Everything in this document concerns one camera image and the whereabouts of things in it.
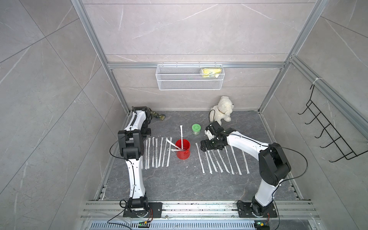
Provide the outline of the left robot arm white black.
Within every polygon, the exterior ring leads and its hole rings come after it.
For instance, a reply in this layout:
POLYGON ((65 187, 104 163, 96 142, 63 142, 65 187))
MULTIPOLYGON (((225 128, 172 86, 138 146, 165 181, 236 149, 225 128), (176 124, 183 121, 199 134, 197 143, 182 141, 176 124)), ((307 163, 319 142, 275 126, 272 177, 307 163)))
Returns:
POLYGON ((146 216, 150 210, 141 165, 145 153, 144 139, 150 135, 150 120, 149 108, 132 107, 128 125, 118 132, 119 151, 121 159, 126 162, 130 183, 126 209, 139 217, 146 216))

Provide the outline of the white straw thirteenth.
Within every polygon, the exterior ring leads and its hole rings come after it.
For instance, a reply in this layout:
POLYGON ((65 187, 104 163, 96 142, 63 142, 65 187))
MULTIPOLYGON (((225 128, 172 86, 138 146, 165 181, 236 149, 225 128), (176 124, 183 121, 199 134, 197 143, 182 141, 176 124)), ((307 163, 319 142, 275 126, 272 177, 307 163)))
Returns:
POLYGON ((152 137, 151 166, 152 166, 152 168, 155 167, 155 137, 152 137))

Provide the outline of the red cup container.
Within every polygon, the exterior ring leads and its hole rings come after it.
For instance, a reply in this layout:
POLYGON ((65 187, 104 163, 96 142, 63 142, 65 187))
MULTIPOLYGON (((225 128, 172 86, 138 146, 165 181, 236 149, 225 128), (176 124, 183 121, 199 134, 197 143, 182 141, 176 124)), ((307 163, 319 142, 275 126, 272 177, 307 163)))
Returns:
POLYGON ((190 156, 190 147, 191 147, 190 142, 186 139, 183 139, 183 145, 184 149, 178 149, 178 151, 176 152, 176 156, 180 160, 186 160, 190 156))

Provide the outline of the white straw eleventh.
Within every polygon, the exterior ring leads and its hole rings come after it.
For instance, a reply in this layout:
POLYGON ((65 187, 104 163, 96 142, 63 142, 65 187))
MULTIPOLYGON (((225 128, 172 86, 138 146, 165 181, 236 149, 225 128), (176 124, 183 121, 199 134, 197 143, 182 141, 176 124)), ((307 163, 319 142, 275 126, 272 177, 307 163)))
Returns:
POLYGON ((162 159, 162 149, 163 149, 163 137, 161 137, 161 143, 160 143, 160 152, 159 152, 159 159, 157 166, 161 166, 161 159, 162 159))

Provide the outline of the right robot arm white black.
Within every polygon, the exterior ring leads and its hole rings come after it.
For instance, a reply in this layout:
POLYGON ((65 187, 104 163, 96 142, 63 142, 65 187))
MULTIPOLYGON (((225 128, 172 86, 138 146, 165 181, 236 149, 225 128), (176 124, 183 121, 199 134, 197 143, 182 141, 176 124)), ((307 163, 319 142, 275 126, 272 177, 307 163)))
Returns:
POLYGON ((202 151, 223 150, 230 146, 238 148, 258 161, 261 183, 252 198, 250 211, 263 217, 272 211, 272 202, 277 188, 291 171, 290 163, 278 143, 264 143, 249 138, 233 128, 224 129, 217 121, 205 128, 207 140, 200 142, 202 151))

